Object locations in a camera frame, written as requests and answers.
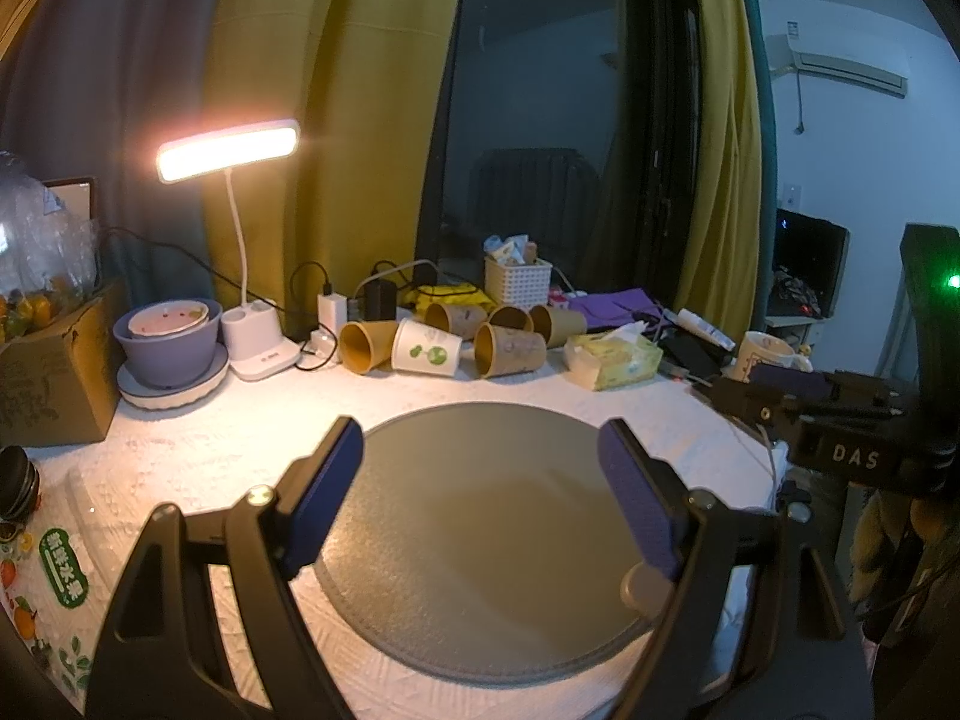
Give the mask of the white paper cup green print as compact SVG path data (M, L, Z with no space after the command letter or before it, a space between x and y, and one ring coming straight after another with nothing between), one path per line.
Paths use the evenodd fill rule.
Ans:
M407 374L454 377L460 351L462 340L457 335L407 317L397 325L391 364Z

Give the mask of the brown paper cup back right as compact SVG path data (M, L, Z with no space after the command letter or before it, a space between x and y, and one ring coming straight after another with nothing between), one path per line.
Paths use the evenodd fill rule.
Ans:
M570 338L587 332L586 317L578 310L553 305L534 305L529 309L532 330L544 339L548 349L560 348Z

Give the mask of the brown paper cup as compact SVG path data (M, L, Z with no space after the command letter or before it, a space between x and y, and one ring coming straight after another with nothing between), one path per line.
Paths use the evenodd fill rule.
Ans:
M529 309L532 330L544 339L548 349L560 348L570 338L587 332L586 317L578 310L553 305L534 305Z
M343 366L366 376L391 359L398 323L395 320L348 322L338 335L338 351Z
M428 327L438 328L441 332L455 335L464 341L472 341L478 328L482 327L487 319L487 311L475 304L433 302L425 310L425 323Z
M534 323L529 312L517 305L498 305L488 316L488 323L493 327L511 328L521 332L532 332Z
M473 339L475 366L483 379L539 371L547 360L539 333L483 323Z

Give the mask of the brown paper cup back middle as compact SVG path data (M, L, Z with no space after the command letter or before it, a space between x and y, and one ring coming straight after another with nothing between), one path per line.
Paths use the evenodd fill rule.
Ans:
M511 328L521 332L532 332L534 323L529 312L517 305L498 305L488 316L488 323L493 327Z

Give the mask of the brown paper cup front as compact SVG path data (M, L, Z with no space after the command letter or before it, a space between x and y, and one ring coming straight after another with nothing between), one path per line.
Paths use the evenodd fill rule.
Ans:
M547 360L539 333L483 323L473 339L475 366L483 379L539 371Z

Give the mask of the brown paper cup back left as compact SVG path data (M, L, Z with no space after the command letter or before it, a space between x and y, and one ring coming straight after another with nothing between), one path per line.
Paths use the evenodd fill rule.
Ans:
M487 311L475 304L433 302L425 310L425 323L428 327L438 328L441 332L455 335L464 341L472 341L478 328L482 327L487 319Z

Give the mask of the brown paper cup leftmost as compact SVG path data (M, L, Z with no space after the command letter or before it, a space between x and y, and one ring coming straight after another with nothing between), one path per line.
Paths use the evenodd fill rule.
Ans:
M366 376L391 359L398 323L395 320L348 322L338 335L338 351L343 366Z

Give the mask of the white ceramic mug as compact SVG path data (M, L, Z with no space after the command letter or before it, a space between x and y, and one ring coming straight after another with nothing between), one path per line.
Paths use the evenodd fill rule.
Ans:
M752 371L759 364L784 367L793 371L812 372L814 365L805 355L794 351L786 341L768 333L750 332L743 335L737 351L737 359L729 374L737 382L748 382Z

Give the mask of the black phone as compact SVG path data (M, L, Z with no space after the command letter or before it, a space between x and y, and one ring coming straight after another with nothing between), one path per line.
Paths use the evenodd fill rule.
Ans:
M659 346L664 351L666 361L701 380L720 376L722 369L732 361L731 351L683 328L667 330L659 338Z

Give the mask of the white mat controller puck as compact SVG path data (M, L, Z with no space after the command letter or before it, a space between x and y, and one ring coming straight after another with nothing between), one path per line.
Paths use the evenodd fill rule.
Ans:
M649 622L661 619L673 594L674 582L646 562L631 567L620 582L622 603Z

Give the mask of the white tube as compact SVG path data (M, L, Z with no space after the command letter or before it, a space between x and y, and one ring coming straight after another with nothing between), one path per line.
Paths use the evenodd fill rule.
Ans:
M675 316L675 323L683 330L697 335L698 338L726 349L727 353L732 353L736 349L736 342L732 338L729 338L726 333L692 312L692 310L682 309Z

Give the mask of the black monitor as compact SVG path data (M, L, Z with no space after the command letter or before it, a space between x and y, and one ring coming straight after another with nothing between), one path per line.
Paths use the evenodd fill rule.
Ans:
M835 312L850 231L780 208L776 213L773 288L766 314L829 319Z

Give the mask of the fruit print plastic wrapper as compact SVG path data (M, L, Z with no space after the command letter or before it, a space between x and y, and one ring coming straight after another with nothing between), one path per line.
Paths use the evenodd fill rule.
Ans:
M2 546L2 610L43 675L76 710L86 704L94 652L116 577L103 511L78 472L39 472L26 525Z

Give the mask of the yellow curtain right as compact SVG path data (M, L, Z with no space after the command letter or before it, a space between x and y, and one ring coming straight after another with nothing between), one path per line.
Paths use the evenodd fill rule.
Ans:
M761 130L745 0L698 0L701 115L695 198L675 305L736 340L754 315Z

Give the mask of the yellow curtain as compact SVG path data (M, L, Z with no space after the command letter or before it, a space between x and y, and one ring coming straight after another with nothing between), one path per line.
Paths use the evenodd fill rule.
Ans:
M329 280L348 294L416 246L459 0L218 0L206 128L295 119L296 153L202 182L213 266L245 273L290 337Z
M675 305L736 340L754 315L761 130L745 0L698 0L701 115L695 198Z

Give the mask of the yellow tissue pack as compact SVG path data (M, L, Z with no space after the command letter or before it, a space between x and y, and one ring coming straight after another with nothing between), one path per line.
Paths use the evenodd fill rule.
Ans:
M646 328L646 322L633 322L610 332L571 337L563 346L568 377L591 392L652 379L662 349L644 336Z

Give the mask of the purple cloth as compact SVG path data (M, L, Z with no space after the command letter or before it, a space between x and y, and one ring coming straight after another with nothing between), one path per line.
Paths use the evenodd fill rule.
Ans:
M664 323L662 307L643 288L574 296L568 307L583 314L589 332L613 330L633 322L644 322L652 330Z

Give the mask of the black round jar lid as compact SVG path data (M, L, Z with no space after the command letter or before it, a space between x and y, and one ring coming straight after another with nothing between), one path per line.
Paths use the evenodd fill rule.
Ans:
M7 445L0 452L0 539L10 543L25 528L41 499L41 480L36 465L20 445Z

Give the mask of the white tablecloth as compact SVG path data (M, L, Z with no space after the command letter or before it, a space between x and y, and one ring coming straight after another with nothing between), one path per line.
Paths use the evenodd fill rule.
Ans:
M550 353L535 374L477 379L472 356L455 379L342 366L290 371L261 383L228 377L210 398L171 411L121 403L106 440L28 449L53 476L78 472L103 511L103 544L116 578L158 502L184 512L228 507L256 484L274 483L290 461L309 455L338 415L364 431L409 411L472 401L537 406L599 426L623 418L654 457L677 468L690 488L713 489L734 507L771 502L770 454L761 439L709 410L686 383L656 377L640 385L589 392L563 376ZM631 642L605 663L565 681L530 688L472 688L417 673L364 642L332 608L313 571L293 583L320 653L352 709L363 718L602 717L646 645Z

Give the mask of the round grey heating mat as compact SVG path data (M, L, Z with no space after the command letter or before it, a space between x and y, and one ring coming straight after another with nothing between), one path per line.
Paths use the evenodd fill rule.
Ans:
M597 427L512 403L383 422L314 566L368 644L477 686L563 679L651 629L620 585L641 561Z

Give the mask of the white plate under bowl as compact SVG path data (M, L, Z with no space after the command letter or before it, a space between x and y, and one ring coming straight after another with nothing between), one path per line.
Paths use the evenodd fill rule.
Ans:
M133 377L124 362L117 371L117 388L121 397L140 410L166 411L194 405L212 395L226 380L229 372L228 351L223 343L215 344L212 362L206 371L194 382L179 387L151 387Z

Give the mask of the white woven basket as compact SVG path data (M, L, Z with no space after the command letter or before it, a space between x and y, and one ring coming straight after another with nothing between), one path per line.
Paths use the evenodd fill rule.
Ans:
M498 304L530 309L548 301L553 265L540 257L527 234L490 236L483 241L483 254L485 291Z

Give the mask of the cardboard box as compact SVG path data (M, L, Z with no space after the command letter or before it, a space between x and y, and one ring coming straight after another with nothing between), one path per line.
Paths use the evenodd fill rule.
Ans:
M127 307L124 283L114 280L50 327L3 346L3 444L55 447L106 437L124 362L112 327Z

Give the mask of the purple bowl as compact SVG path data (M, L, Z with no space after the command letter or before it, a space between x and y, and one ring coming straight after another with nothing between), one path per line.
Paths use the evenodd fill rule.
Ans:
M208 305L208 320L182 335L166 338L135 338L130 335L128 319L143 307L137 307L117 319L112 335L124 351L125 362L133 377L151 387L179 387L197 380L210 366L215 344L220 341L220 323L223 309L217 301L187 298Z

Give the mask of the yellow bag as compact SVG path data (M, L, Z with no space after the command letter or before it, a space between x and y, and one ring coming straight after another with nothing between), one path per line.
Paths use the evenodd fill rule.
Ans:
M413 312L417 316L424 316L428 307L433 304L443 305L477 305L489 314L496 302L473 284L423 284L416 288L415 305Z

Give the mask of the white air conditioner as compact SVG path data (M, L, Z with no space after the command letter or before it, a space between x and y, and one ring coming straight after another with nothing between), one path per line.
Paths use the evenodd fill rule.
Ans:
M770 71L797 71L905 99L910 89L907 54L895 43L859 32L765 37Z

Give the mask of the pink inner bowl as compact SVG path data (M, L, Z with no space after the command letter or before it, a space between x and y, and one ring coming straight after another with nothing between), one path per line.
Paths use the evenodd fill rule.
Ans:
M174 337L203 325L208 314L208 305L195 299L158 302L135 312L127 328L135 338Z

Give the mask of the white power adapter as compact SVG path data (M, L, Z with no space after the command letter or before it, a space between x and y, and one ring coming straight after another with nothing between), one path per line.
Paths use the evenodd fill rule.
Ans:
M330 284L324 284L317 294L317 328L309 338L309 349L320 362L340 362L340 332L347 322L347 298L336 293Z

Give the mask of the black power adapter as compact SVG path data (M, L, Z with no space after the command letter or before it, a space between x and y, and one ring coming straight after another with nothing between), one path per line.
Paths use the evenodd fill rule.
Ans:
M366 322L394 320L397 316L397 284L376 278L363 288L363 319Z

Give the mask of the clear plastic fruit bag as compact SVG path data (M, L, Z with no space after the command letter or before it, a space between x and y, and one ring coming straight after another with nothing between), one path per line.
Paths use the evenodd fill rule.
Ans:
M2 153L2 343L50 327L98 282L96 223Z

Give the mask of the yellow curtain left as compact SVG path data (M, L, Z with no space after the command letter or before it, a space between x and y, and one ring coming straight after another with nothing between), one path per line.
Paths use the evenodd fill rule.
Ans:
M296 153L202 182L213 266L245 273L290 337L329 280L348 294L416 246L459 0L218 0L206 128L295 119Z

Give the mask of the teal curtain left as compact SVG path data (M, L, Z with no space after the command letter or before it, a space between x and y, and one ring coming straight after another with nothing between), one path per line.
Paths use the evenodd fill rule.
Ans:
M195 181L163 143L200 132L217 0L39 0L2 64L2 146L41 181L88 177L101 266L132 304L208 298Z

